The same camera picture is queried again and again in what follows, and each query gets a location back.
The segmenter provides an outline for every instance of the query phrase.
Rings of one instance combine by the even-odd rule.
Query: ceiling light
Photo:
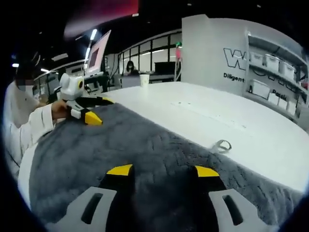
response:
[[[97,29],[93,29],[91,36],[90,36],[90,40],[93,40],[95,38],[97,31],[98,31]]]
[[[82,38],[82,37],[83,37],[83,35],[77,37],[77,38],[75,39],[75,41],[76,41],[76,40],[79,40],[79,39]]]
[[[41,69],[42,72],[49,73],[50,71],[47,69]]]
[[[89,47],[89,48],[87,48],[86,55],[85,55],[85,59],[88,59],[88,57],[89,57],[89,53],[90,53],[90,47]]]
[[[52,58],[53,61],[58,61],[58,60],[61,60],[61,59],[64,59],[64,58],[67,58],[69,57],[67,53],[63,53],[63,54],[60,54],[58,56],[55,56]]]
[[[162,49],[162,50],[157,50],[157,51],[154,51],[153,53],[156,53],[156,52],[162,52],[162,51],[164,51],[164,49]]]

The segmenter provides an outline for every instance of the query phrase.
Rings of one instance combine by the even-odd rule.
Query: white robot head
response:
[[[84,77],[69,76],[64,73],[60,79],[60,97],[66,101],[73,101],[83,95]]]

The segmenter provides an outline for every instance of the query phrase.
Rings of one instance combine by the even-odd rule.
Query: hand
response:
[[[63,100],[58,100],[52,103],[52,118],[57,120],[60,118],[66,118],[68,116],[67,104]]]

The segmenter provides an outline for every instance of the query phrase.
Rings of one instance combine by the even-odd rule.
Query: shelving unit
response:
[[[289,118],[290,120],[292,120],[293,122],[297,122],[297,117],[290,114],[288,111],[282,109],[281,107],[267,101],[266,99],[260,97],[260,96],[257,96],[257,95],[254,95],[252,93],[249,93],[249,92],[245,92],[244,93],[244,97],[245,98],[248,98],[252,101],[255,101],[257,103],[260,103],[261,105],[264,105],[264,106],[267,106],[268,108],[278,112],[279,114]]]
[[[257,64],[253,64],[250,62],[249,66],[253,69],[256,69],[258,71],[262,71],[265,74],[271,75],[273,77],[276,77],[278,79],[281,79],[282,81],[287,82],[288,84],[292,85],[293,87],[295,87],[296,89],[298,89],[299,91],[301,91],[304,94],[307,94],[307,90],[305,88],[303,88],[302,86],[300,86],[296,81],[289,79],[288,77],[284,76],[283,74],[281,74],[280,72],[276,72],[275,70],[272,70],[266,66],[261,66],[261,65],[257,65]]]
[[[287,110],[282,109],[281,107],[269,102],[268,100],[254,95],[252,93],[248,92],[248,87],[251,83],[251,78],[249,77],[249,70],[257,70],[261,73],[264,73],[266,75],[272,76],[274,78],[277,78],[283,82],[285,82],[287,85],[293,87],[296,91],[295,91],[295,99],[296,99],[296,103],[298,104],[298,100],[300,96],[303,96],[303,98],[305,99],[305,103],[306,106],[309,106],[309,91],[305,88],[303,88],[300,84],[300,71],[302,71],[303,73],[305,73],[308,77],[309,74],[309,67],[307,62],[300,57],[299,55],[295,54],[294,52],[292,52],[290,49],[277,44],[276,42],[270,41],[266,38],[261,38],[259,36],[256,35],[251,35],[251,33],[249,31],[247,31],[245,33],[245,37],[246,37],[246,54],[247,54],[247,64],[246,64],[246,77],[247,77],[247,81],[246,84],[244,85],[244,89],[243,89],[243,97],[248,98],[252,101],[258,102],[276,112],[278,112],[279,114],[287,117],[288,119],[292,120],[293,122],[297,123],[298,121],[298,117],[295,115],[290,114]],[[255,48],[259,48],[261,50],[266,51],[267,53],[276,53],[276,56],[279,57],[280,59],[289,62],[290,64],[294,65],[297,69],[297,77],[296,77],[296,81],[289,79],[288,77],[286,77],[285,75],[272,70],[264,65],[257,65],[254,63],[251,63],[249,61],[249,54],[250,54],[250,47],[255,47]]]
[[[298,65],[303,68],[307,66],[307,63],[305,62],[304,59],[296,55],[290,49],[284,46],[281,46],[273,41],[270,41],[270,40],[267,40],[265,38],[261,38],[258,36],[253,36],[249,32],[248,32],[248,40],[249,40],[249,45],[259,47],[269,52],[277,51],[276,55],[278,55],[278,57],[282,58],[283,60],[289,61],[290,63],[294,65]]]

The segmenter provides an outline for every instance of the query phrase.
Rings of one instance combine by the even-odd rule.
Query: person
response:
[[[27,52],[24,57],[21,56],[15,78],[5,93],[3,145],[9,169],[15,179],[27,150],[54,129],[57,119],[66,118],[68,114],[64,101],[46,105],[33,97],[33,74],[39,67],[40,59],[38,52]]]
[[[136,70],[136,67],[134,67],[133,61],[129,60],[127,65],[126,65],[126,75],[133,74],[133,71]]]

